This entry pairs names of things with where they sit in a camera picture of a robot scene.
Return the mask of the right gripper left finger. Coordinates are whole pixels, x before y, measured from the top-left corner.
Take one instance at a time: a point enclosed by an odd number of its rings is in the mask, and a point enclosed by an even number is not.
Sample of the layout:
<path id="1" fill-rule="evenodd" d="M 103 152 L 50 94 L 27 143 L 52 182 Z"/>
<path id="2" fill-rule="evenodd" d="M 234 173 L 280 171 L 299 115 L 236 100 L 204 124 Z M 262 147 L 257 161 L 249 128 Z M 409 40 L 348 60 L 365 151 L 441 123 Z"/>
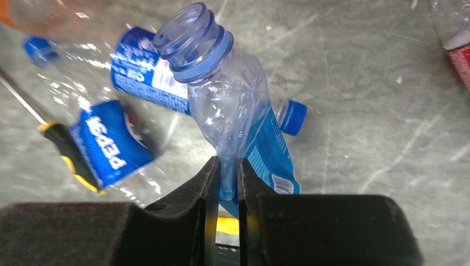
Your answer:
<path id="1" fill-rule="evenodd" d="M 1 210 L 2 265 L 212 265 L 219 160 L 140 208 L 127 202 L 15 203 Z"/>

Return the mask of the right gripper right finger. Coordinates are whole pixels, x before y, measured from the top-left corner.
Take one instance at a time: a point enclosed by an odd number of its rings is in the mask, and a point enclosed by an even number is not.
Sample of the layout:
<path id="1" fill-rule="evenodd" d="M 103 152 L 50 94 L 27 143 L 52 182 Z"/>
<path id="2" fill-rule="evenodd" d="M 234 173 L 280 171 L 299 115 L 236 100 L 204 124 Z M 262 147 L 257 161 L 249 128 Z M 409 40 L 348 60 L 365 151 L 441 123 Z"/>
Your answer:
<path id="1" fill-rule="evenodd" d="M 242 265 L 423 265 L 401 207 L 383 195 L 280 195 L 237 169 Z"/>

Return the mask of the light blue label bottle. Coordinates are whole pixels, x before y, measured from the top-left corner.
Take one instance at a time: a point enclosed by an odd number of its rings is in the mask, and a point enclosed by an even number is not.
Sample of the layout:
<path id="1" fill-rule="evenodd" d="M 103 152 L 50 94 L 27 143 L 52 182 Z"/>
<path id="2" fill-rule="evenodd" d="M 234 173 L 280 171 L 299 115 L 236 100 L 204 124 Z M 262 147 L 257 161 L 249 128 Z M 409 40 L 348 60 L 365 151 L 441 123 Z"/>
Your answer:
<path id="1" fill-rule="evenodd" d="M 297 135 L 306 106 L 273 101 L 267 76 L 254 55 L 234 46 L 202 2 L 190 4 L 157 31 L 154 47 L 177 81 L 188 86 L 190 114 L 220 162 L 219 203 L 239 217 L 237 168 L 242 158 L 280 194 L 297 194 L 299 183 L 284 135 Z"/>

